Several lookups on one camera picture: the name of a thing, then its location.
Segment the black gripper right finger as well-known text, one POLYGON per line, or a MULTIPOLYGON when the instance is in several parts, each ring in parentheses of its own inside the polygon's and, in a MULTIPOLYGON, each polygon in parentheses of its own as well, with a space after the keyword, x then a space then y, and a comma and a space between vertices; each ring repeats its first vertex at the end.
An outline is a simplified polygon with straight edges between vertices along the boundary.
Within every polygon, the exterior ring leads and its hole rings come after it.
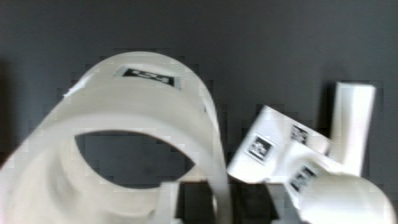
POLYGON ((272 224, 279 218, 269 188, 233 182, 233 224, 272 224))

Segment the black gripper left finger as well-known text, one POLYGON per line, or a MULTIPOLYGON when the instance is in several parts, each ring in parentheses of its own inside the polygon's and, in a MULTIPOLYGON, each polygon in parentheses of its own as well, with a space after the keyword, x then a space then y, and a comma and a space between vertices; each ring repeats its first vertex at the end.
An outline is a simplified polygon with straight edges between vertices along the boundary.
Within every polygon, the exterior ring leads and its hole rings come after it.
POLYGON ((215 224, 214 194, 206 182, 180 185, 176 217, 183 224, 215 224))

